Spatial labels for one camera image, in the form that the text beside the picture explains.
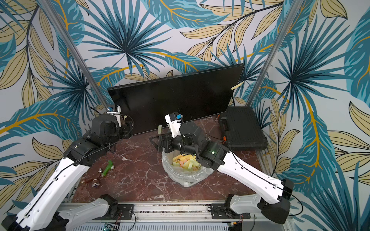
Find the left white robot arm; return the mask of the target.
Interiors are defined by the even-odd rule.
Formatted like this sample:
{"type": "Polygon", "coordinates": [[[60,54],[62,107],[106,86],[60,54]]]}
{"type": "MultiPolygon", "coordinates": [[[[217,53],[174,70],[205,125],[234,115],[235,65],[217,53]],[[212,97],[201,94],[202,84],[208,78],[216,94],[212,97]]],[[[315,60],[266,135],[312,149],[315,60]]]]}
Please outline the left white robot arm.
{"type": "Polygon", "coordinates": [[[97,159],[128,139],[133,119],[119,113],[103,114],[93,119],[91,129],[75,140],[52,176],[36,196],[16,215],[7,215],[2,226],[7,231],[70,231],[96,218],[116,219],[121,212],[116,199],[108,194],[72,211],[59,211],[72,187],[97,159]]]}

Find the left aluminium corner post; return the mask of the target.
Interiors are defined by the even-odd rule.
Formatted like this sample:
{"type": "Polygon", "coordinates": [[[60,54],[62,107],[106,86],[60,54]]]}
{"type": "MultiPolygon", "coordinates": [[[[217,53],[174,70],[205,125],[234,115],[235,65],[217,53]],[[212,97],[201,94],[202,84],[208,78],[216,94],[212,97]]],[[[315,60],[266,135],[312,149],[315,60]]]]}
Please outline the left aluminium corner post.
{"type": "Polygon", "coordinates": [[[100,104],[105,108],[108,109],[108,104],[106,98],[101,93],[97,83],[95,82],[88,66],[86,65],[82,55],[78,51],[77,46],[75,45],[74,40],[72,39],[71,35],[69,34],[68,29],[68,21],[66,16],[60,17],[57,13],[57,10],[54,8],[52,1],[41,0],[39,1],[40,6],[45,10],[45,14],[49,18],[49,20],[54,25],[56,31],[59,33],[60,37],[64,41],[66,48],[69,50],[71,56],[73,57],[74,61],[80,67],[82,73],[88,80],[91,88],[95,92],[100,104]]]}

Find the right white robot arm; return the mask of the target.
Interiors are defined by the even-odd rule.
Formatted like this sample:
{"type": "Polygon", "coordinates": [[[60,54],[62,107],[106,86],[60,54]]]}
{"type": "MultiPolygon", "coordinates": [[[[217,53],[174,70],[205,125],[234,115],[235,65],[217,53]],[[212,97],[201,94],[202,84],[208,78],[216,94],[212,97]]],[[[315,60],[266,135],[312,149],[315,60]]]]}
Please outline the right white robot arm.
{"type": "Polygon", "coordinates": [[[284,224],[290,216],[292,181],[275,179],[247,164],[231,149],[211,141],[194,122],[173,121],[169,133],[149,140],[158,151],[193,155],[203,167],[228,175],[255,192],[250,196],[229,195],[224,203],[225,212],[234,215],[261,212],[277,224],[284,224]]]}

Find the black flat monitor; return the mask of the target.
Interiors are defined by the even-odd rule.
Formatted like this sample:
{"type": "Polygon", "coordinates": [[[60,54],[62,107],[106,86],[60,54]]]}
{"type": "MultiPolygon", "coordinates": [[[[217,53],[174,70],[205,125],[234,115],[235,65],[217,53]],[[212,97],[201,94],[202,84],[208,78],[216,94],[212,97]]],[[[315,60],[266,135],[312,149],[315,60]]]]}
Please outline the black flat monitor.
{"type": "Polygon", "coordinates": [[[137,135],[165,127],[165,116],[174,112],[186,122],[226,111],[244,67],[236,64],[115,86],[108,93],[134,120],[133,134],[137,135]]]}

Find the black plastic tool case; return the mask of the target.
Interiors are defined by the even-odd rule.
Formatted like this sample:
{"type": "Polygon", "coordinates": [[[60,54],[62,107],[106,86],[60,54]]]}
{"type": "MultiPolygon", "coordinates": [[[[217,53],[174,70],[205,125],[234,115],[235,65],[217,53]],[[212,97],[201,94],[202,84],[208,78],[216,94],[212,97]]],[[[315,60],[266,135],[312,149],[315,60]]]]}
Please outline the black plastic tool case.
{"type": "Polygon", "coordinates": [[[218,122],[222,139],[233,151],[267,149],[267,138],[250,107],[228,107],[224,113],[219,115],[218,122]]]}

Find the aluminium corner post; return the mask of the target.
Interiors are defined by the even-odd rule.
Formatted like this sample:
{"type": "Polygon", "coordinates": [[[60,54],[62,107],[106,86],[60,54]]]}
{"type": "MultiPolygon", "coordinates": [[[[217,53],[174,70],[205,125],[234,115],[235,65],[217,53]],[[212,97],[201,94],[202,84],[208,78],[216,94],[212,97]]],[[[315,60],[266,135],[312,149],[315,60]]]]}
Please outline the aluminium corner post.
{"type": "Polygon", "coordinates": [[[77,46],[75,45],[74,40],[72,39],[71,35],[69,34],[68,29],[68,21],[66,16],[60,17],[57,13],[57,10],[54,8],[52,1],[41,0],[39,1],[40,6],[45,10],[45,14],[49,18],[49,20],[54,25],[56,31],[59,33],[60,37],[64,41],[66,48],[69,50],[71,56],[73,57],[74,61],[80,67],[82,73],[88,80],[91,88],[95,92],[100,104],[105,108],[108,109],[108,104],[106,98],[101,93],[97,83],[95,82],[88,66],[86,65],[82,55],[78,51],[77,46]]]}
{"type": "Polygon", "coordinates": [[[303,3],[303,0],[298,0],[298,1],[292,1],[292,4],[291,4],[291,7],[284,19],[284,21],[282,22],[282,25],[281,25],[281,30],[279,31],[279,33],[277,34],[276,36],[276,39],[274,41],[274,43],[272,44],[272,47],[271,47],[271,50],[270,52],[268,53],[268,56],[266,58],[266,61],[259,73],[259,76],[254,84],[254,87],[249,95],[249,98],[248,98],[248,101],[246,102],[246,105],[249,106],[249,107],[252,107],[252,104],[253,104],[253,101],[254,101],[254,98],[256,97],[256,95],[258,94],[258,91],[264,81],[264,78],[268,72],[268,69],[275,57],[275,55],[278,53],[288,31],[290,30],[290,26],[291,24],[293,23],[294,19],[295,19],[295,16],[297,15],[301,5],[303,3]]]}

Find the right aluminium corner post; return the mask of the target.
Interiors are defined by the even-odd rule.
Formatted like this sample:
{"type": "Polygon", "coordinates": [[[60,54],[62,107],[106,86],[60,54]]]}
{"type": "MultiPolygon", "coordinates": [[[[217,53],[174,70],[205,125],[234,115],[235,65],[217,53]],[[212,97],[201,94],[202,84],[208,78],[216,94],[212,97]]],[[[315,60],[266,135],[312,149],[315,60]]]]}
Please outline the right aluminium corner post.
{"type": "Polygon", "coordinates": [[[258,91],[264,81],[264,78],[268,72],[268,69],[275,57],[275,55],[278,53],[288,31],[290,30],[290,26],[291,24],[293,23],[294,19],[295,19],[295,16],[297,15],[301,5],[303,3],[303,0],[298,0],[298,1],[292,1],[292,4],[291,4],[291,7],[284,19],[284,21],[282,22],[282,25],[281,25],[281,30],[279,31],[279,33],[277,34],[276,36],[276,39],[274,41],[274,43],[272,44],[272,47],[271,47],[271,50],[270,52],[268,53],[268,56],[266,58],[266,61],[259,73],[259,76],[254,84],[254,87],[249,95],[249,98],[248,98],[248,101],[246,102],[246,105],[249,106],[249,107],[252,107],[252,104],[253,104],[253,101],[254,101],[254,98],[256,97],[256,95],[258,94],[258,91]]]}

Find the brown small tool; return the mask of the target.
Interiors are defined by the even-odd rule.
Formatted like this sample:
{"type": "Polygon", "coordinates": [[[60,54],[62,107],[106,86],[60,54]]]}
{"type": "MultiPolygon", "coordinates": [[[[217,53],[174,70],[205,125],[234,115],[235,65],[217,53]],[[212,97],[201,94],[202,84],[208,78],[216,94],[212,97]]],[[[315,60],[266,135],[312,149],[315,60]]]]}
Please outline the brown small tool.
{"type": "Polygon", "coordinates": [[[88,179],[84,179],[81,181],[81,184],[91,184],[93,188],[97,188],[100,186],[100,180],[98,177],[92,177],[88,179]]]}

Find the mesh waste bin with liner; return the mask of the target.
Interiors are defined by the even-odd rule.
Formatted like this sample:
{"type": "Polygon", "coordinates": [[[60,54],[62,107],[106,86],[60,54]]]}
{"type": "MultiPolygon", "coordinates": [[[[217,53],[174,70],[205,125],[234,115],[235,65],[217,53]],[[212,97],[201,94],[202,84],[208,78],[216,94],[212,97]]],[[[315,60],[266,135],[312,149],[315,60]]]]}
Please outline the mesh waste bin with liner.
{"type": "Polygon", "coordinates": [[[163,150],[161,156],[162,166],[170,179],[181,186],[185,188],[192,187],[213,174],[214,171],[212,169],[203,166],[199,166],[197,170],[187,170],[180,166],[174,166],[170,159],[175,157],[176,154],[180,154],[179,151],[165,153],[163,150]]]}

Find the yellow sticky note edge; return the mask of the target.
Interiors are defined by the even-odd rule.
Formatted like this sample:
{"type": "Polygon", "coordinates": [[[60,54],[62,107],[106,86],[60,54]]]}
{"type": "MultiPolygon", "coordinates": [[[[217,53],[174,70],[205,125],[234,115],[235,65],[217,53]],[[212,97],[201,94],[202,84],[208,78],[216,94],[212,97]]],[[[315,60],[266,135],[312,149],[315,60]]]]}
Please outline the yellow sticky note edge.
{"type": "Polygon", "coordinates": [[[238,83],[237,85],[233,86],[231,89],[234,90],[234,89],[237,89],[238,87],[240,87],[242,84],[244,84],[244,82],[240,82],[238,83]]]}

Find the pile of discarded sticky notes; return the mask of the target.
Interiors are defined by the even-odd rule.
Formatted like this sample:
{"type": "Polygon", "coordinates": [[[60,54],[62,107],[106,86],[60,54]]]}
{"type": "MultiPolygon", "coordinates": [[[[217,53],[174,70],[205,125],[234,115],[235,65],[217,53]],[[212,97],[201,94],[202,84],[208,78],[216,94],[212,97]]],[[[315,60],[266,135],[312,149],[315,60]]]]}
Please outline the pile of discarded sticky notes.
{"type": "Polygon", "coordinates": [[[197,171],[201,167],[193,155],[178,155],[172,159],[172,165],[188,171],[197,171]]]}

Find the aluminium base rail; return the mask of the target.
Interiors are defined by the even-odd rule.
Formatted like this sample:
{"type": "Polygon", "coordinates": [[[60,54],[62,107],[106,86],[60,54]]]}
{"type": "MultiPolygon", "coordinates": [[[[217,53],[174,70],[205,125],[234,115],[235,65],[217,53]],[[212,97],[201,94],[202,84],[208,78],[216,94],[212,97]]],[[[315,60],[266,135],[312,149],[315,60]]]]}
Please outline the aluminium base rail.
{"type": "Polygon", "coordinates": [[[211,212],[212,204],[221,201],[190,202],[128,202],[123,208],[133,206],[130,220],[121,220],[120,231],[227,231],[232,224],[241,224],[244,231],[295,231],[293,218],[282,225],[273,223],[260,213],[245,214],[235,219],[211,212]]]}

